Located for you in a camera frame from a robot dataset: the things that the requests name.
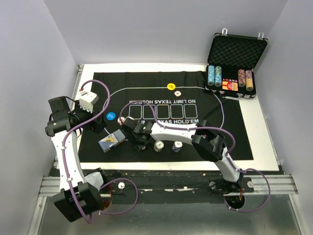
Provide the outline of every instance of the white table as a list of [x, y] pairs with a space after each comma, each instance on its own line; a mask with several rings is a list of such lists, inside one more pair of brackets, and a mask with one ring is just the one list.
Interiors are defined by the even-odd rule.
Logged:
[[[206, 65], [195, 64], [98, 64], [84, 65], [78, 89], [88, 80], [93, 79], [95, 72], [174, 72], [174, 71], [205, 71]], [[84, 88], [91, 90], [91, 83]], [[271, 138], [261, 110], [258, 97], [253, 99], [240, 99], [240, 107], [246, 126], [254, 160], [235, 161], [242, 169], [255, 168], [263, 171], [278, 171], [277, 159], [272, 146]], [[211, 162], [164, 162], [164, 163], [81, 163], [82, 169], [102, 168], [106, 170], [218, 170]]]

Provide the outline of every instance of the yellow disc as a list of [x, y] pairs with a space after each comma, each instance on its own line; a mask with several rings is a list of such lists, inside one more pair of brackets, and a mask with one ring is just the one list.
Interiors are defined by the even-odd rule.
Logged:
[[170, 91], [174, 90], [176, 88], [174, 83], [169, 83], [167, 84], [167, 89], [169, 89]]

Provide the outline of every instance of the case lid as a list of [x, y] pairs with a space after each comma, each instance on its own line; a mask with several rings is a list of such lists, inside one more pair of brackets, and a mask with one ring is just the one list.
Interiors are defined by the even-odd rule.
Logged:
[[216, 33], [207, 62], [220, 66], [253, 69], [258, 63], [267, 39]]

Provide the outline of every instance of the poker mat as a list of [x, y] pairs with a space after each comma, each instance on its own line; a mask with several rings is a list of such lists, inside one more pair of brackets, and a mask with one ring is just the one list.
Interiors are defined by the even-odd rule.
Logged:
[[[221, 127], [223, 124], [223, 129], [229, 131], [236, 140], [236, 146], [231, 152], [233, 160], [253, 160], [239, 101], [216, 97], [202, 89], [205, 83], [205, 72], [96, 72], [93, 79], [104, 82], [111, 93], [111, 101], [104, 117], [107, 113], [113, 112], [116, 118], [114, 120], [105, 118], [108, 132], [112, 133], [120, 128], [117, 118], [125, 104], [134, 100], [145, 100], [156, 110], [157, 119], [165, 124], [190, 124], [202, 119], [207, 120], [214, 127]], [[170, 83], [176, 86], [174, 90], [167, 88]], [[94, 106], [95, 110], [101, 110], [107, 99], [105, 89], [100, 84], [93, 83], [91, 91], [99, 96]], [[180, 91], [181, 95], [175, 96], [175, 91]], [[122, 116], [131, 116], [138, 121], [153, 121], [150, 108], [142, 103], [130, 105]], [[135, 150], [129, 141], [123, 141], [104, 153], [98, 142], [107, 135], [105, 130], [100, 134], [83, 131], [79, 146], [80, 162], [203, 161], [192, 145], [183, 144], [182, 150], [175, 153], [172, 150], [172, 141], [164, 141], [165, 146], [161, 152], [154, 151], [153, 141], [140, 152]], [[232, 145], [227, 135], [225, 135], [225, 142], [228, 148]]]

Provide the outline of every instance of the black case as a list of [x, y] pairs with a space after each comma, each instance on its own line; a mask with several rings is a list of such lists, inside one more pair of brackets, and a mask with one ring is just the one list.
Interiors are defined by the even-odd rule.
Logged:
[[209, 86], [207, 84], [208, 66], [206, 67], [205, 89], [213, 93], [219, 93], [225, 98], [254, 98], [256, 96], [256, 87], [253, 69], [268, 44], [268, 39], [260, 37], [260, 35], [261, 33], [259, 37], [231, 35], [227, 34], [227, 29], [223, 29], [223, 33], [214, 34], [207, 59], [208, 65], [222, 67], [222, 79], [228, 78], [238, 81], [239, 69], [251, 70], [253, 81], [252, 91], [247, 91], [245, 86], [238, 86], [238, 91], [223, 90], [223, 86]]

